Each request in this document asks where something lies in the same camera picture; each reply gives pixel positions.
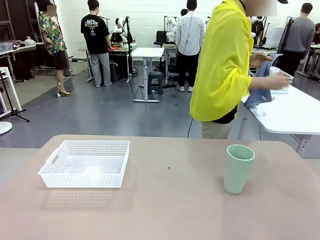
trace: person's hand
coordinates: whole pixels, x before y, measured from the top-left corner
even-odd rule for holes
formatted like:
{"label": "person's hand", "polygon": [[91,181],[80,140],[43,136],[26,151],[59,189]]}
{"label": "person's hand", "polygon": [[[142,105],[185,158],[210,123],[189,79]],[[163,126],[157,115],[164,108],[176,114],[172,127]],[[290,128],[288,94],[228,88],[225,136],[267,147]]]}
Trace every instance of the person's hand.
{"label": "person's hand", "polygon": [[255,52],[250,56],[250,67],[260,68],[264,61],[272,61],[272,58],[265,55],[263,52]]}
{"label": "person's hand", "polygon": [[48,37],[46,37],[44,40],[50,45],[54,44]]}
{"label": "person's hand", "polygon": [[270,90],[279,90],[288,87],[290,79],[284,73],[277,73],[265,77],[265,88]]}

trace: floral shirt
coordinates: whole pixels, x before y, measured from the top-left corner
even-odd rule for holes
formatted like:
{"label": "floral shirt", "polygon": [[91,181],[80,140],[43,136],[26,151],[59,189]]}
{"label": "floral shirt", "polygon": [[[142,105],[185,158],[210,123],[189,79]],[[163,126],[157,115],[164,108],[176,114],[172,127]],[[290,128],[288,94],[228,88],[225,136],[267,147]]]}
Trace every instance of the floral shirt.
{"label": "floral shirt", "polygon": [[59,29],[57,18],[49,17],[46,12],[39,13],[39,24],[41,27],[41,34],[44,37],[44,32],[47,33],[47,37],[52,41],[50,44],[44,41],[44,45],[50,55],[55,55],[59,51],[66,50],[66,43],[62,37],[62,33]]}

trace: perforated basket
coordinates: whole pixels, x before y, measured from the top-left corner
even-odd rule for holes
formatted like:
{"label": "perforated basket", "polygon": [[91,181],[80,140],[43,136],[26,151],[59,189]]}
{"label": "perforated basket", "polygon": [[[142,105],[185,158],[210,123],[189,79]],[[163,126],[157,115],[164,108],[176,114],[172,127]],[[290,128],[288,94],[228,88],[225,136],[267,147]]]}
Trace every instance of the perforated basket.
{"label": "perforated basket", "polygon": [[40,169],[48,188],[120,188],[130,141],[64,141]]}

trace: gray towel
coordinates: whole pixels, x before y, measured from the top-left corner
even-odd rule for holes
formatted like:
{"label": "gray towel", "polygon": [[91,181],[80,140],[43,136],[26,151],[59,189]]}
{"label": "gray towel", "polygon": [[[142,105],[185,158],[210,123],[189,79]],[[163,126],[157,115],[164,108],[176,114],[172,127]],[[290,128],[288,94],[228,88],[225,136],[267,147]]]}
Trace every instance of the gray towel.
{"label": "gray towel", "polygon": [[[275,61],[282,54],[272,54],[272,61],[264,61],[259,71],[255,74],[256,77],[267,77],[269,76],[270,68],[273,66]],[[269,103],[272,101],[271,92],[268,89],[256,88],[250,91],[250,96],[245,102],[244,106],[247,108],[255,107],[262,103]]]}

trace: yellow cloth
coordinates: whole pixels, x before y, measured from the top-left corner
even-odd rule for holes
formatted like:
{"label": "yellow cloth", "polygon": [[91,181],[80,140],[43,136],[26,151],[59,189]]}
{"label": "yellow cloth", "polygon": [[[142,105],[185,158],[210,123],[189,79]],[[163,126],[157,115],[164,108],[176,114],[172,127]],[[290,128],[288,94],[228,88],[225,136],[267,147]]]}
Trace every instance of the yellow cloth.
{"label": "yellow cloth", "polygon": [[213,10],[204,36],[190,103],[194,119],[220,119],[249,94],[253,46],[251,21],[243,6],[239,0],[223,0]]}

